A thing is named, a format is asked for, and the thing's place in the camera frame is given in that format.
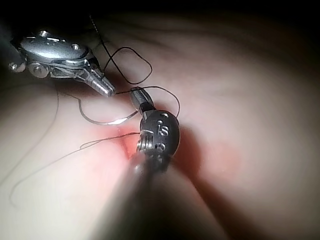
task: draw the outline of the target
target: dark background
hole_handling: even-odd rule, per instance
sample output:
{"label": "dark background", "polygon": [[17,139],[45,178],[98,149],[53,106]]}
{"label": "dark background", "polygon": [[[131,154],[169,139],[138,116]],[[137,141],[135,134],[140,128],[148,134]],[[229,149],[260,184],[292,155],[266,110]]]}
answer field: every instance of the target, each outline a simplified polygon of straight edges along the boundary
{"label": "dark background", "polygon": [[302,31],[312,44],[312,49],[320,53],[319,10],[317,2],[309,4],[306,1],[278,1],[278,2],[245,2],[245,1],[74,1],[73,3],[32,2],[26,7],[2,7],[0,19],[11,26],[14,33],[23,34],[37,28],[54,28],[62,33],[77,34],[84,25],[90,24],[89,15],[95,19],[99,16],[121,12],[147,13],[192,13],[228,11],[244,14],[254,14],[268,17],[290,27]]}

